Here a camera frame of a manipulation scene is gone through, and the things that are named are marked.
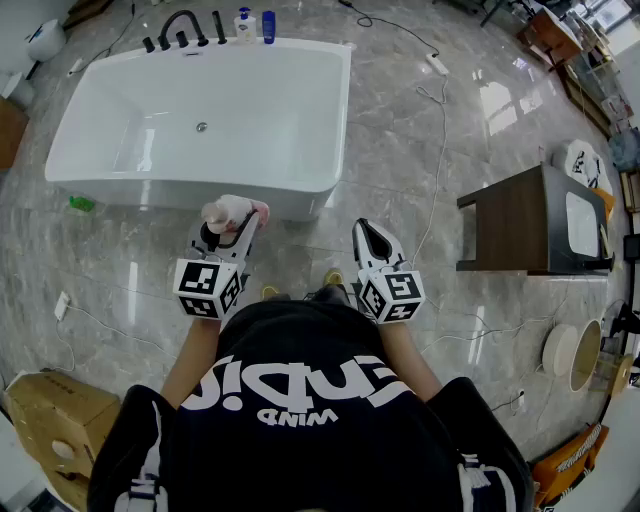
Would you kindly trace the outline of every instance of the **black faucet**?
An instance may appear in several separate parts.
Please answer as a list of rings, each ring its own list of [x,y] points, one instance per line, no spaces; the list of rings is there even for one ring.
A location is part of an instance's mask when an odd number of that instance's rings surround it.
[[[169,19],[162,26],[162,31],[160,32],[160,37],[158,38],[158,42],[160,43],[160,48],[162,48],[163,50],[168,50],[169,48],[171,48],[171,45],[167,40],[167,30],[169,30],[169,27],[171,26],[171,24],[182,15],[187,16],[191,20],[193,29],[196,31],[196,35],[198,36],[198,46],[207,46],[209,44],[209,40],[206,37],[204,37],[204,34],[200,29],[200,24],[196,19],[196,15],[193,14],[191,11],[183,10],[183,11],[174,12],[171,16],[169,16]]]

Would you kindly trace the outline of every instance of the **bathtub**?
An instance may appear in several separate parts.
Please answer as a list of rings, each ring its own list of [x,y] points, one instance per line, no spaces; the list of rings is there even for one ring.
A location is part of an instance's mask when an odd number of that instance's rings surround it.
[[[311,220],[342,173],[350,53],[211,39],[95,62],[60,122],[46,178],[108,204],[199,210],[236,194]]]

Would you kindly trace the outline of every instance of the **shoe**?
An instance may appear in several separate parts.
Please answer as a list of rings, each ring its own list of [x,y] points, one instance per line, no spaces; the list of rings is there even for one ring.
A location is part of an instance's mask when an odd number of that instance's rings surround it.
[[[280,290],[278,288],[268,284],[262,288],[262,293],[261,293],[262,300],[270,299],[271,297],[273,297],[274,295],[278,295],[279,293],[280,293]]]
[[[344,278],[342,277],[342,272],[340,272],[339,268],[330,268],[329,271],[324,275],[324,280],[322,281],[323,286],[327,286],[329,284],[333,285],[342,285],[344,286]]]

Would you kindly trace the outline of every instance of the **sink basin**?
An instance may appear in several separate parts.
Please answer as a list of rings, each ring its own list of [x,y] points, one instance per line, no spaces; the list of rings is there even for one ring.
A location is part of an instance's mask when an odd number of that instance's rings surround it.
[[[569,247],[577,254],[598,257],[598,222],[593,205],[567,192],[566,207]]]

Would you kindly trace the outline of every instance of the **marble floor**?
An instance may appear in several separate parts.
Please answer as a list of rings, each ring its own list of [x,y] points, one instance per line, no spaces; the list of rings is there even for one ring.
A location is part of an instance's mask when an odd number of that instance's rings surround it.
[[[237,7],[224,0],[215,6],[203,0],[137,4],[135,21],[114,53],[141,47],[147,35],[155,39],[169,14],[181,8],[192,9],[210,35],[210,13],[217,8],[231,33]],[[433,42],[451,71],[433,226],[416,261],[431,303],[412,324],[415,343],[439,378],[470,377],[491,406],[523,388],[525,407],[516,413],[503,407],[496,415],[525,457],[534,457],[594,421],[603,404],[600,394],[571,393],[566,380],[535,373],[545,334],[554,322],[581,328],[625,298],[627,270],[616,267],[606,279],[457,273],[455,263],[473,223],[455,200],[548,160],[564,139],[586,140],[603,156],[606,140],[568,101],[557,76],[498,26],[481,29],[478,18],[446,3],[388,4],[370,0],[357,6]],[[442,86],[417,40],[390,26],[359,27],[351,11],[329,0],[256,0],[251,7],[258,13],[276,11],[279,36],[349,42],[357,48],[342,181],[315,222],[274,220],[259,236],[248,261],[252,277],[245,303],[257,300],[267,281],[301,298],[319,286],[329,267],[339,266],[353,278],[350,230],[359,217],[392,229],[413,254],[433,205],[444,141],[440,107],[416,92],[420,85],[439,96]],[[13,169],[0,174],[0,371],[5,380],[22,369],[71,364],[53,316],[62,290],[102,322],[151,340],[169,354],[178,352],[187,332],[190,322],[172,299],[170,285],[197,214],[102,204],[86,214],[70,209],[69,193],[44,178],[53,136],[80,79],[67,78],[66,72],[79,56],[86,59],[108,46],[128,16],[128,1],[116,0],[104,15],[74,29],[62,52],[32,79],[37,96],[28,110],[31,121]],[[608,173],[620,198],[610,165]],[[618,201],[609,226],[618,255],[626,232]],[[73,347],[73,376],[120,395],[135,383],[158,389],[173,361],[78,311],[69,311],[57,329]],[[478,338],[496,329],[508,331]],[[455,338],[439,339],[443,335]]]

